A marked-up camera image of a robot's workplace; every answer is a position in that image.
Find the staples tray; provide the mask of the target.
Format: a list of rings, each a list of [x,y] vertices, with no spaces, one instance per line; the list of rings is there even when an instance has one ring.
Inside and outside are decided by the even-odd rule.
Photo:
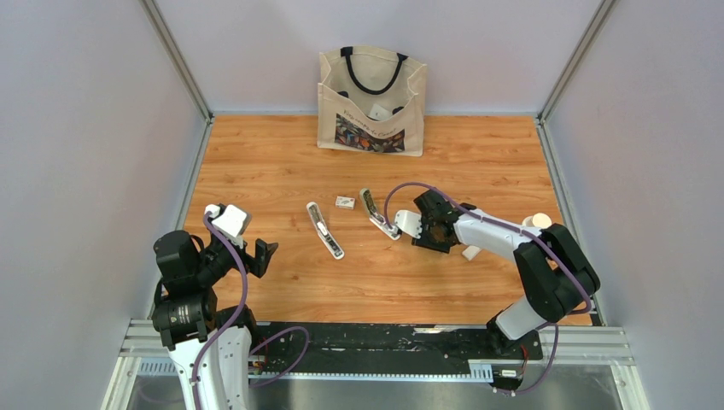
[[[482,250],[476,246],[468,246],[463,252],[462,256],[467,261],[472,261]]]

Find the grey stapler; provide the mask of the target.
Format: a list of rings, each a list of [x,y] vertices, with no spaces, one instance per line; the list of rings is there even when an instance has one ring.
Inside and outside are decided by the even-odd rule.
[[[365,206],[369,221],[392,240],[399,240],[401,237],[400,229],[387,224],[384,216],[379,212],[374,202],[371,191],[368,188],[361,189],[359,198]]]

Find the white stapler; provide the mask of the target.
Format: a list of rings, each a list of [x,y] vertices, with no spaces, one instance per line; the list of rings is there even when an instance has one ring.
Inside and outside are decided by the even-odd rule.
[[[314,225],[315,231],[325,248],[327,248],[335,260],[342,259],[345,255],[344,250],[330,233],[318,204],[316,202],[309,202],[306,205],[306,208]]]

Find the white staples box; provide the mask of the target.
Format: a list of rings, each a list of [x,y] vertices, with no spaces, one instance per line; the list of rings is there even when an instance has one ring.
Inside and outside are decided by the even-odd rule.
[[[354,210],[356,199],[350,196],[337,196],[335,206],[340,209]]]

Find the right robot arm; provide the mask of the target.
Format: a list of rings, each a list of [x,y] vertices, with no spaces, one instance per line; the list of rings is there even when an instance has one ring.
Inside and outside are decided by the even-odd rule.
[[[541,326],[589,308],[600,288],[598,274],[564,225],[526,227],[456,204],[432,189],[414,203],[420,222],[413,245],[442,253],[473,246],[516,265],[523,296],[486,324],[486,348],[500,358],[511,356]]]

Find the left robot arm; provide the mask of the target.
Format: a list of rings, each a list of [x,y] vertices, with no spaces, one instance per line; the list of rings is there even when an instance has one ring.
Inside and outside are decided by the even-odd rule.
[[[172,231],[154,244],[161,279],[153,327],[176,366],[188,409],[248,407],[248,357],[261,332],[248,306],[218,309],[213,285],[237,267],[217,237]]]

